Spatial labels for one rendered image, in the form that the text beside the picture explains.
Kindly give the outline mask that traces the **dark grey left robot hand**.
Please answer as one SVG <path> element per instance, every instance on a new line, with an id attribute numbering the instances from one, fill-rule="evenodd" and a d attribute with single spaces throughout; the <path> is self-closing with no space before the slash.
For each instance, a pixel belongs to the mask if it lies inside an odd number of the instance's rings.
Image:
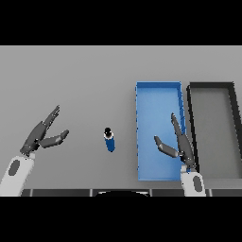
<path id="1" fill-rule="evenodd" d="M 67 137 L 69 130 L 63 131 L 61 134 L 46 138 L 46 132 L 59 115 L 60 106 L 57 106 L 44 121 L 41 121 L 28 135 L 20 152 L 27 157 L 39 147 L 48 148 L 60 145 Z"/>

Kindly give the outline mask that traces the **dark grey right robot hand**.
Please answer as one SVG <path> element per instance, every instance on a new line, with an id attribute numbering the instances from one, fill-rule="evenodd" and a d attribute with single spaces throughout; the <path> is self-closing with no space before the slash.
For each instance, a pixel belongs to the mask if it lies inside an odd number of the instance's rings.
<path id="1" fill-rule="evenodd" d="M 175 149 L 161 141 L 161 139 L 155 135 L 154 141 L 157 148 L 172 158 L 181 158 L 181 161 L 186 165 L 188 169 L 195 169 L 196 162 L 193 152 L 193 147 L 185 133 L 182 133 L 179 122 L 174 113 L 171 113 L 171 123 L 174 127 L 174 132 L 177 137 L 178 148 Z"/>

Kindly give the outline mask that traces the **blue bin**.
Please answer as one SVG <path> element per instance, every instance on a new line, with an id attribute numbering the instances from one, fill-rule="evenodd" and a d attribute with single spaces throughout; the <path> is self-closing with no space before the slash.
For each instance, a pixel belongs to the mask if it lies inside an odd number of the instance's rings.
<path id="1" fill-rule="evenodd" d="M 157 135 L 166 145 L 178 148 L 171 113 L 175 114 L 181 132 L 186 132 L 182 83 L 137 81 L 135 92 L 138 180 L 178 181 L 182 161 L 163 154 L 155 144 L 154 136 Z"/>

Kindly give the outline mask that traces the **dark grey bin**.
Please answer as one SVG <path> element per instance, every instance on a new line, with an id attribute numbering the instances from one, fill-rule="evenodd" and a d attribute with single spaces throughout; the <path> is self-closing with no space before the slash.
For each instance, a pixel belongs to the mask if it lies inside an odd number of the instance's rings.
<path id="1" fill-rule="evenodd" d="M 186 88 L 195 160 L 205 179 L 242 179 L 242 122 L 234 83 Z"/>

